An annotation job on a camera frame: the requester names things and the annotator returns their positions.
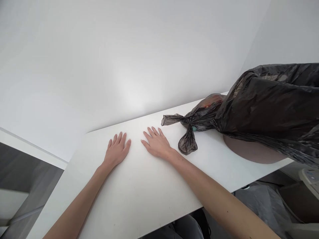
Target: white wall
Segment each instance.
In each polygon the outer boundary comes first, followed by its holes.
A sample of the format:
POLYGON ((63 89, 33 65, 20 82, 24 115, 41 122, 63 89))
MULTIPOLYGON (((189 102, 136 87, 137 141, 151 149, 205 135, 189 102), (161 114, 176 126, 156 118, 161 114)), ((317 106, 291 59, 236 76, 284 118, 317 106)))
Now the white wall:
POLYGON ((271 1, 241 73, 262 64, 319 62, 319 1, 271 1))
POLYGON ((2 0, 0 127, 69 161, 86 132, 227 91, 269 3, 2 0))

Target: brown round object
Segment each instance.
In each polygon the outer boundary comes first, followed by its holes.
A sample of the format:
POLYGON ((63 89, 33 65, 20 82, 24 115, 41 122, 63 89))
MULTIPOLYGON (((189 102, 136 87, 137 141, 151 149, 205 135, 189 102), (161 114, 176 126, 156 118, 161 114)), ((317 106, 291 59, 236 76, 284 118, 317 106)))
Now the brown round object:
POLYGON ((285 155, 260 143, 233 139, 225 135, 223 135, 223 138, 225 144, 235 154, 256 163, 272 164, 287 158, 285 155))

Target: forearm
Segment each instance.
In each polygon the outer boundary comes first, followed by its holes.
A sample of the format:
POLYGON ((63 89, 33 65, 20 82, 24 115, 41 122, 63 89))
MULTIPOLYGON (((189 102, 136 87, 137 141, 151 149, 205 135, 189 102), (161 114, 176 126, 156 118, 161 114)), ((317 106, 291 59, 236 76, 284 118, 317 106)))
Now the forearm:
POLYGON ((48 231, 44 239, 76 239, 78 237, 93 201, 112 169, 111 165, 106 164, 97 168, 93 177, 48 231))
POLYGON ((262 220, 215 180, 172 150, 166 158, 181 174, 202 205, 237 238, 279 238, 262 220))

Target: floor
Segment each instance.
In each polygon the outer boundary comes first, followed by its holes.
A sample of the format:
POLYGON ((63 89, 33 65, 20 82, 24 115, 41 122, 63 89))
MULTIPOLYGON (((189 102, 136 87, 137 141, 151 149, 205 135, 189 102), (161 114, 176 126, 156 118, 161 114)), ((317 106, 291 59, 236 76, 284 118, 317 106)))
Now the floor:
MULTIPOLYGON (((0 188, 29 193, 14 218, 45 205, 62 173, 60 168, 0 143, 0 188)), ((1 239, 25 239, 40 212, 10 225, 1 239)))

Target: gray trousers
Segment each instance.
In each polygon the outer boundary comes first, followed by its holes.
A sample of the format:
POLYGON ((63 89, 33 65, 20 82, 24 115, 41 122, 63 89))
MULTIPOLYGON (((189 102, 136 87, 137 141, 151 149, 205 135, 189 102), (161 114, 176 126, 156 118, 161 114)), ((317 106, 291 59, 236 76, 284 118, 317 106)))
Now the gray trousers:
POLYGON ((197 221, 186 215, 172 223, 163 226, 156 231, 143 236, 142 239, 204 239, 197 221))

